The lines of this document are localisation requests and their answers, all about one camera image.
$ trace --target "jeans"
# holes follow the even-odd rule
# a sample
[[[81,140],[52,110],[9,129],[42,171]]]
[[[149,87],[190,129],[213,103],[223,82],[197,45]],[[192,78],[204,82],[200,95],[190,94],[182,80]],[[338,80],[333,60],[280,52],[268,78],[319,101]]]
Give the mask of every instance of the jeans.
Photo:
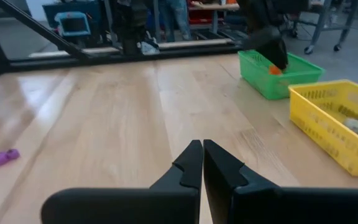
[[[158,3],[165,25],[167,42],[175,41],[175,20],[183,40],[191,40],[186,0],[158,0]]]

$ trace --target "orange object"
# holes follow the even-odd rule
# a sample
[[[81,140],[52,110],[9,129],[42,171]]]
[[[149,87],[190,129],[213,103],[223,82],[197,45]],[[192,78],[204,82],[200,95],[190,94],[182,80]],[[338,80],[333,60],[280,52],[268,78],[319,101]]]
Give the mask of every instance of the orange object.
[[[268,72],[271,75],[281,75],[282,74],[281,70],[279,68],[277,68],[277,66],[275,66],[275,65],[269,66]]]

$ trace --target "caster wheel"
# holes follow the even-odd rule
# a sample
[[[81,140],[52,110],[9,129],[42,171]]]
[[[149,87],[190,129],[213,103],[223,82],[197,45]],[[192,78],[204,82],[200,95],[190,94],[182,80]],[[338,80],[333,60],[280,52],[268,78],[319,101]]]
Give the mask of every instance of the caster wheel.
[[[291,31],[291,37],[292,38],[297,38],[298,37],[298,31],[296,31],[296,30]]]
[[[337,45],[334,46],[334,51],[338,52],[338,51],[341,50],[341,48],[342,48],[342,46],[340,44],[337,44]]]
[[[309,47],[305,48],[304,53],[305,53],[306,55],[311,55],[311,54],[313,53],[313,47],[312,47],[312,46],[309,46]]]

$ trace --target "black metal frame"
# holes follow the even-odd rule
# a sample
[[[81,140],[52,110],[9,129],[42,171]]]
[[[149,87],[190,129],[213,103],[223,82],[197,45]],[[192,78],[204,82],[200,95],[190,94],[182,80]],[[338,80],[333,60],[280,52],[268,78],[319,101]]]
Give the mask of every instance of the black metal frame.
[[[36,33],[45,37],[51,43],[55,44],[60,49],[68,53],[65,56],[45,57],[45,58],[22,58],[10,60],[6,57],[3,49],[0,46],[0,74],[6,72],[22,72],[28,70],[44,70],[51,68],[62,67],[77,67],[101,65],[108,63],[123,63],[136,62],[144,60],[160,60],[175,57],[192,57],[200,55],[212,54],[231,54],[235,53],[241,48],[234,44],[226,45],[209,45],[209,46],[195,46],[195,47],[180,47],[163,49],[158,55],[121,55],[120,52],[112,52],[110,54],[86,54],[82,50],[71,45],[57,34],[48,30],[42,24],[38,23],[24,11],[15,7],[6,0],[0,0],[0,8],[12,17],[22,22],[24,25],[34,30]]]

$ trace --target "small screen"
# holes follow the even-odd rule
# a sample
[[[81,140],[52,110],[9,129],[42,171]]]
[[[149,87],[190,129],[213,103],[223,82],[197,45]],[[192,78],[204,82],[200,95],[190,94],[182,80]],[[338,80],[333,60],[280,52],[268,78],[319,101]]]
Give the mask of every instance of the small screen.
[[[87,31],[84,18],[62,19],[64,32]]]

